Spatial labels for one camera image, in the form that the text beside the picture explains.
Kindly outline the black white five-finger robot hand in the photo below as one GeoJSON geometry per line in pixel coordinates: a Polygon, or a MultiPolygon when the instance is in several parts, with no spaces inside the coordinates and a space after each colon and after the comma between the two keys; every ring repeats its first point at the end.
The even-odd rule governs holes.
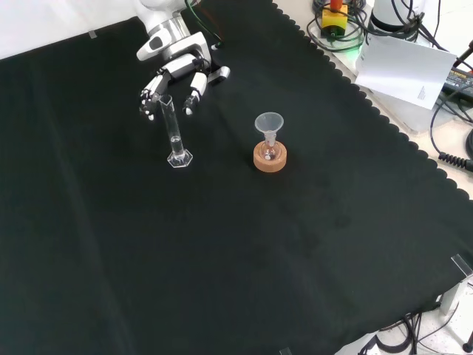
{"type": "Polygon", "coordinates": [[[172,41],[168,30],[159,30],[137,51],[140,61],[153,57],[163,59],[163,66],[140,93],[140,113],[154,120],[158,101],[166,94],[169,84],[194,73],[191,94],[183,104],[184,113],[193,115],[208,86],[211,69],[211,55],[204,35],[195,33],[172,41]]]}

